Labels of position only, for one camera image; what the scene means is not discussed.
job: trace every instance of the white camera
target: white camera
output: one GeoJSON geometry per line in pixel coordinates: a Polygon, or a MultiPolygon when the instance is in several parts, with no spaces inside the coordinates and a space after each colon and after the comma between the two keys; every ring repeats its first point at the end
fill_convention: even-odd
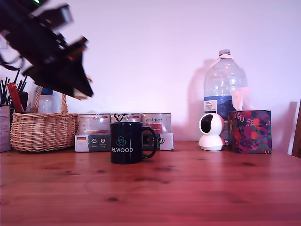
{"type": "Polygon", "coordinates": [[[225,140],[220,136],[225,129],[222,117],[215,113],[205,114],[198,123],[203,136],[198,145],[208,151],[220,151],[225,145],[225,140]]]}

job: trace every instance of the green logo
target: green logo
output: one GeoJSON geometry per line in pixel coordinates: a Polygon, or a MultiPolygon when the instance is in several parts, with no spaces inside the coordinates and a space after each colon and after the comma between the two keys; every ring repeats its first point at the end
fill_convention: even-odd
{"type": "Polygon", "coordinates": [[[124,137],[120,136],[120,137],[117,139],[116,144],[117,144],[118,146],[124,146],[124,145],[126,145],[126,140],[124,139],[124,137]]]}

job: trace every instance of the plastic water bottle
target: plastic water bottle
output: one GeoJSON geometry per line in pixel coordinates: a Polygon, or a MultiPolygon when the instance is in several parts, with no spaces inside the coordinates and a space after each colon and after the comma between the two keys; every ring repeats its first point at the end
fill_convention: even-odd
{"type": "Polygon", "coordinates": [[[57,113],[57,102],[53,95],[53,90],[42,89],[38,113],[57,113]]]}
{"type": "Polygon", "coordinates": [[[204,113],[217,113],[225,120],[222,137],[228,145],[228,112],[234,111],[232,91],[247,86],[246,74],[231,58],[230,50],[219,52],[217,63],[204,81],[204,113]]]}

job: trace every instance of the basket handle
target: basket handle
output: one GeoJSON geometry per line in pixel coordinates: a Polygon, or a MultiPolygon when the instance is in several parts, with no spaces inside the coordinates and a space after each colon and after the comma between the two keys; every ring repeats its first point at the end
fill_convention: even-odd
{"type": "MultiPolygon", "coordinates": [[[[38,113],[38,109],[39,109],[39,101],[40,101],[40,96],[42,93],[42,86],[38,87],[36,96],[34,98],[34,103],[33,103],[33,109],[32,112],[33,113],[38,113]]],[[[62,113],[68,113],[68,105],[67,105],[67,98],[66,95],[62,93],[62,113]]]]}

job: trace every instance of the black mug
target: black mug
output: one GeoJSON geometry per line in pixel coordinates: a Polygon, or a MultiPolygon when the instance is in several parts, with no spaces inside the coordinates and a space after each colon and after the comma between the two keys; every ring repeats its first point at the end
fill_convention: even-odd
{"type": "Polygon", "coordinates": [[[152,153],[143,153],[142,133],[145,130],[149,130],[156,137],[155,131],[151,127],[142,126],[142,122],[111,123],[111,162],[132,164],[154,156],[158,145],[157,139],[152,153]]]}

